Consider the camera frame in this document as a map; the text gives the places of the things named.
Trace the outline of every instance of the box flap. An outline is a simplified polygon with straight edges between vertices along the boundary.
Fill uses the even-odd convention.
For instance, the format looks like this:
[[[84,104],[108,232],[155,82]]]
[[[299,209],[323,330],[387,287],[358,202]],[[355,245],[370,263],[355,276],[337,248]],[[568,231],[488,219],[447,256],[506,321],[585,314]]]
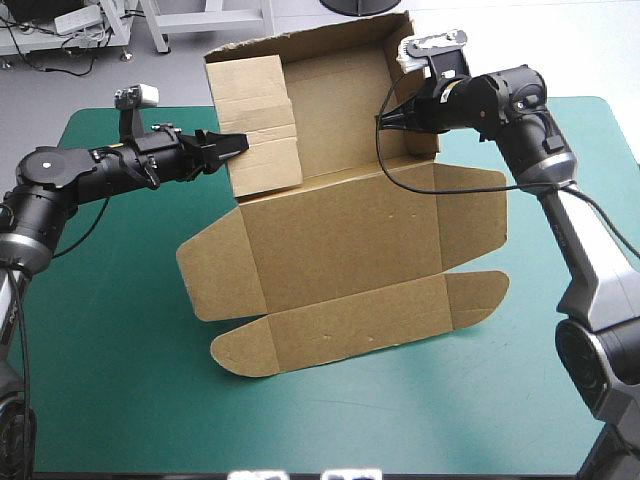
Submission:
[[[285,33],[273,38],[224,45],[205,56],[207,63],[247,57],[280,55],[284,63],[318,57],[337,50],[379,43],[408,22],[408,15],[393,13]]]
[[[199,318],[211,318],[212,312],[215,318],[239,318],[266,311],[240,209],[183,243],[177,259]]]
[[[501,172],[434,164],[439,190],[503,186]],[[507,196],[504,192],[439,195],[438,219],[442,270],[479,257],[507,241]]]
[[[249,150],[228,163],[235,197],[302,183],[296,127],[278,56],[207,65],[222,133],[246,133]]]
[[[211,354],[248,377],[329,363],[478,323],[507,286],[501,272],[420,278],[268,315],[217,337]]]

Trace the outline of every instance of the green tabletop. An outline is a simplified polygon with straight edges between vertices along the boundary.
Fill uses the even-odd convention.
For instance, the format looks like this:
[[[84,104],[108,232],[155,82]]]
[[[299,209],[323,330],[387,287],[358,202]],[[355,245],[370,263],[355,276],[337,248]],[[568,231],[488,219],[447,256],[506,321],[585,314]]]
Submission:
[[[640,243],[638,167],[597,98],[551,101],[579,180]],[[144,112],[147,127],[215,129],[213,109]],[[61,145],[117,140],[117,113],[83,110]],[[439,161],[506,171],[470,131]],[[209,343],[238,321],[194,316],[177,247],[233,208],[226,171],[114,198],[95,233],[39,275],[26,302],[38,470],[228,471],[378,466],[397,473],[573,473],[600,425],[554,350],[569,276],[536,200],[509,194],[509,240],[463,267],[511,277],[480,325],[266,379],[234,376]],[[61,245],[99,204],[81,208]]]

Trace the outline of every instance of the folded cardboard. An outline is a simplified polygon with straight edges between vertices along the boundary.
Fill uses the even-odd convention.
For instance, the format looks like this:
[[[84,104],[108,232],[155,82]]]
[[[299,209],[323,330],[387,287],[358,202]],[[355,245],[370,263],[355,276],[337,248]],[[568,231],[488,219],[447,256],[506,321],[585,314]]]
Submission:
[[[214,340],[239,375],[266,376],[464,328],[503,298],[500,272],[444,274],[506,240],[504,193],[416,195],[381,172],[374,118],[413,33],[386,15],[225,46],[207,55],[238,207],[188,240],[178,262],[196,315],[266,315]],[[396,99],[423,80],[405,77]],[[384,158],[422,188],[504,185],[437,164],[434,135],[384,133]]]

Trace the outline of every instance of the white floor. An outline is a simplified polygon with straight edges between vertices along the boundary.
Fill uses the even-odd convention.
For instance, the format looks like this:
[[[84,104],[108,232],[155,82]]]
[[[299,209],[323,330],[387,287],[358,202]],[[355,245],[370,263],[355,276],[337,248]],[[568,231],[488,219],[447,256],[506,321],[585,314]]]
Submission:
[[[227,1],[231,7],[254,2]],[[203,1],[159,3],[167,11],[195,11]],[[318,0],[273,0],[273,6],[277,32],[349,20]],[[603,97],[640,159],[640,0],[403,0],[396,10],[410,10],[425,34],[464,29],[474,74],[527,63],[543,74],[551,96]],[[157,85],[163,106],[210,104],[202,55],[261,34],[173,35],[173,53],[165,56],[155,53],[144,20],[138,19],[131,44],[135,60],[129,64],[118,61],[118,49],[110,49],[101,54],[90,76],[77,79],[36,72],[16,59],[14,70],[0,71],[0,191],[12,186],[13,168],[23,155],[37,145],[55,144],[74,111],[111,106],[112,93],[119,87]],[[87,62],[67,59],[60,52],[36,58],[80,71]]]

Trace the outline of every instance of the black robotic arm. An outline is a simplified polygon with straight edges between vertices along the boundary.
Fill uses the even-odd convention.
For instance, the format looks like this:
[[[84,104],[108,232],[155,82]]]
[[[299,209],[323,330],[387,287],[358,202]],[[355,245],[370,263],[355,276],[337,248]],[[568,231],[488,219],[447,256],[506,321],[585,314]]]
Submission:
[[[556,331],[558,353],[594,417],[606,423],[577,478],[637,480],[640,273],[578,189],[577,159],[547,109],[540,74],[523,65],[472,77],[466,40],[459,30],[405,39],[398,57],[405,74],[426,68],[429,77],[378,126],[425,133],[473,128],[481,141],[496,142],[518,188],[536,195],[572,277],[558,305],[569,317]]]
[[[243,134],[198,130],[184,135],[171,124],[145,132],[140,108],[156,106],[158,91],[146,85],[119,90],[120,143],[92,150],[40,147],[16,170],[18,185],[0,204],[0,476],[30,478],[35,415],[28,379],[7,362],[19,322],[22,298],[34,275],[55,254],[66,222],[78,206],[162,183],[194,180],[217,171],[227,159],[249,148]],[[24,419],[29,411],[29,421]]]

